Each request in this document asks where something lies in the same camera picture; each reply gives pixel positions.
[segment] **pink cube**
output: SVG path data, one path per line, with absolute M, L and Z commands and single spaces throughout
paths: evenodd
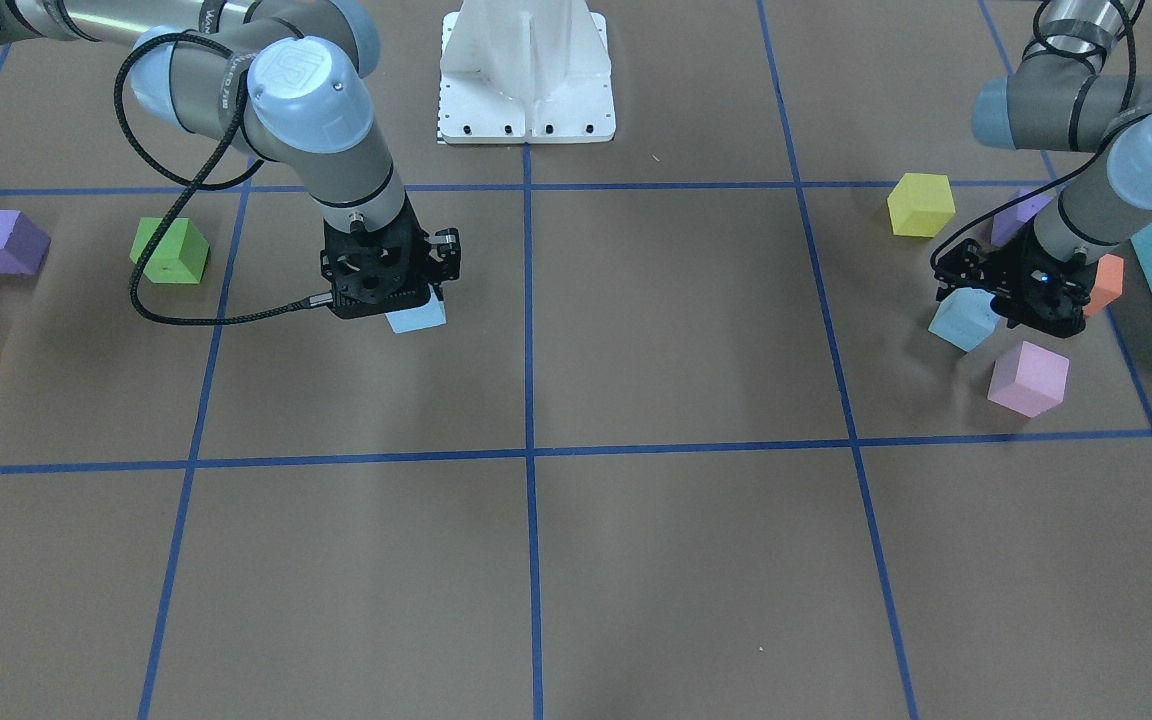
M 1011 196 L 1011 200 L 1018 199 L 1020 196 L 1029 195 L 1033 190 L 1032 187 L 1023 187 Z M 1030 218 L 1037 215 L 1039 210 L 1046 209 L 1048 202 L 1052 202 L 1051 196 L 1037 195 L 1030 197 L 1029 200 L 1022 202 L 1020 205 L 1011 205 L 1010 209 L 993 217 L 993 227 L 990 228 L 991 245 L 1007 245 L 1007 241 L 1011 240 L 1020 232 L 1020 228 L 1029 222 Z
M 1021 342 L 993 365 L 990 400 L 1016 414 L 1037 418 L 1064 401 L 1069 357 Z
M 0 273 L 36 275 L 51 237 L 18 210 L 0 210 Z

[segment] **white stand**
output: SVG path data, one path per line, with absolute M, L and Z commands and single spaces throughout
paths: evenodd
M 607 20 L 585 0 L 465 0 L 444 18 L 439 141 L 607 142 Z

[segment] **gray floor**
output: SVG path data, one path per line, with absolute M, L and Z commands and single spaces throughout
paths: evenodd
M 467 243 L 415 336 L 136 318 L 175 191 L 114 122 L 124 51 L 0 53 L 0 209 L 54 237 L 0 276 L 0 719 L 1152 717 L 1132 251 L 1082 336 L 964 356 L 882 217 L 905 172 L 965 220 L 1079 160 L 970 136 L 1033 5 L 599 0 L 616 141 L 532 149 L 435 145 L 457 6 L 371 6 L 412 203 Z M 1139 36 L 1152 73 L 1152 5 Z M 210 150 L 132 121 L 173 168 Z M 320 287 L 296 183 L 194 200 L 204 283 L 150 304 Z M 1022 338 L 1073 361 L 1033 420 L 984 397 Z

